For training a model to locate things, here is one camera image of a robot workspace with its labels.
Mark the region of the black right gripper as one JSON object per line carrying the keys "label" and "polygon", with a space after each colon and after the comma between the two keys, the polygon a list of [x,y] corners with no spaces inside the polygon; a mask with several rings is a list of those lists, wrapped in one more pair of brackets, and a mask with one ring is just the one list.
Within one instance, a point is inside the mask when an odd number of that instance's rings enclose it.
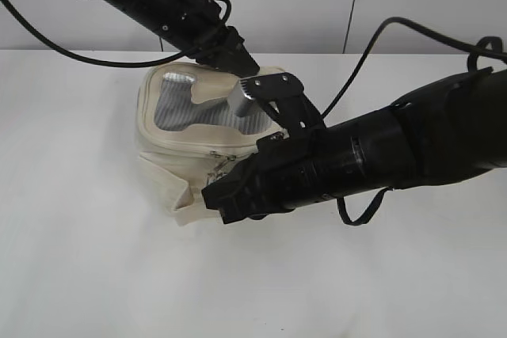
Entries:
{"label": "black right gripper", "polygon": [[267,158],[252,155],[201,192],[223,224],[261,220],[297,207],[335,200],[348,219],[345,197],[376,192],[360,215],[371,219],[395,183],[396,119],[378,110],[316,131],[304,142],[284,141]]}

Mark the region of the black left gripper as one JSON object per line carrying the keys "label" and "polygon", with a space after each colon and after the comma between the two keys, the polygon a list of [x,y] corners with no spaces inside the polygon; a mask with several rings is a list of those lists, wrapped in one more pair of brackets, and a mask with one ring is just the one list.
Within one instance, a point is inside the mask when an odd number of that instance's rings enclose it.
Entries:
{"label": "black left gripper", "polygon": [[237,29],[227,25],[229,0],[114,0],[114,6],[201,65],[238,77],[260,70]]}

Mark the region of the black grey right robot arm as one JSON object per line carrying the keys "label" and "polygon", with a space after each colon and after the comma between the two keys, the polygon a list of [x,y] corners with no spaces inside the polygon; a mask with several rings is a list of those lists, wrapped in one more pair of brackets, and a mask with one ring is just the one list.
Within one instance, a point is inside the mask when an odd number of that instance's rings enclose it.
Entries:
{"label": "black grey right robot arm", "polygon": [[282,132],[207,185],[224,223],[335,200],[346,225],[371,221],[392,190],[456,184],[506,165],[506,73],[452,75],[327,127],[291,74],[271,74],[259,103]]}

